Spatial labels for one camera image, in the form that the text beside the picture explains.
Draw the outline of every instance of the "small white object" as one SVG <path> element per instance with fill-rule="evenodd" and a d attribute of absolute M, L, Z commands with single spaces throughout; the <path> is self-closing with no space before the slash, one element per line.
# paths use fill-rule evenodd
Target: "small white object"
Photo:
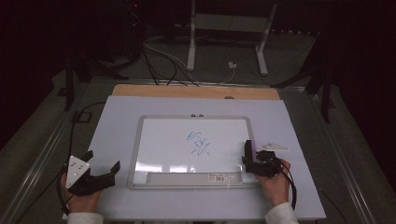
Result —
<path fill-rule="evenodd" d="M 236 68 L 236 62 L 228 62 L 230 68 Z"/>
<path fill-rule="evenodd" d="M 267 151 L 289 151 L 287 147 L 283 147 L 279 144 L 269 143 L 267 145 L 262 146 L 264 150 Z"/>
<path fill-rule="evenodd" d="M 90 169 L 90 165 L 87 162 L 71 156 L 67 170 L 66 188 L 70 189 L 88 169 Z"/>

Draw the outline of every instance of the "label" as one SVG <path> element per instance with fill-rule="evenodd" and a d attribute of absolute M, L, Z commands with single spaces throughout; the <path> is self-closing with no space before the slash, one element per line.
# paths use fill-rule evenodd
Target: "label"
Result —
<path fill-rule="evenodd" d="M 225 182 L 225 174 L 209 174 L 209 182 Z"/>

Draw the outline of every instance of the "black controller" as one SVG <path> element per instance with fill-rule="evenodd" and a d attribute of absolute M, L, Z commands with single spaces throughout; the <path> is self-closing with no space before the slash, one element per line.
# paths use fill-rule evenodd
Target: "black controller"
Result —
<path fill-rule="evenodd" d="M 262 150 L 256 152 L 252 148 L 251 140 L 245 143 L 245 157 L 242 157 L 246 172 L 255 175 L 274 177 L 282 170 L 282 162 L 273 151 Z"/>

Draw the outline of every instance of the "whiteboard frame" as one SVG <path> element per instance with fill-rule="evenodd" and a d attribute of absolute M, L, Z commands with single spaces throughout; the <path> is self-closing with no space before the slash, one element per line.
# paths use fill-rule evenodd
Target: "whiteboard frame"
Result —
<path fill-rule="evenodd" d="M 251 126 L 250 126 L 250 121 L 249 118 L 246 116 L 210 116 L 210 117 L 196 117 L 196 116 L 142 116 L 139 119 L 138 127 L 137 127 L 137 132 L 136 132 L 136 137 L 134 141 L 134 150 L 132 153 L 132 158 L 131 158 L 131 168 L 130 172 L 128 175 L 128 180 L 127 180 L 127 187 L 129 189 L 228 189 L 228 188 L 257 188 L 259 185 L 258 183 L 244 183 L 241 182 L 239 184 L 230 184 L 224 183 L 224 184 L 200 184 L 200 185 L 163 185 L 163 186 L 151 186 L 151 185 L 136 185 L 134 183 L 134 174 L 135 174 L 135 167 L 137 163 L 137 158 L 139 154 L 139 148 L 140 148 L 140 141 L 141 141 L 141 135 L 143 132 L 143 126 L 144 126 L 144 121 L 145 119 L 243 119 L 246 122 L 247 125 L 247 134 L 248 138 L 247 140 L 253 140 L 253 134 L 251 131 Z M 242 175 L 251 175 L 247 174 L 245 172 L 237 172 L 237 173 L 224 173 L 221 172 L 222 174 L 225 174 L 226 176 L 229 175 L 235 175 L 236 178 L 242 179 Z M 199 175 L 202 177 L 202 175 L 212 175 L 212 174 L 217 174 L 217 172 L 213 173 L 160 173 L 160 174 L 172 174 L 172 175 L 177 175 L 180 174 L 180 176 L 183 176 L 185 174 L 191 174 L 191 175 Z"/>

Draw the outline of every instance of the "wooden edge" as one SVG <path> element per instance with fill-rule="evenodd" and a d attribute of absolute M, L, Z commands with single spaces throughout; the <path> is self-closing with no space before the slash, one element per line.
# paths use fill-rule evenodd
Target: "wooden edge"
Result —
<path fill-rule="evenodd" d="M 187 98 L 234 98 L 250 100 L 279 100 L 275 89 L 242 87 L 190 87 L 190 86 L 154 86 L 119 84 L 112 95 L 150 96 L 150 97 L 187 97 Z"/>

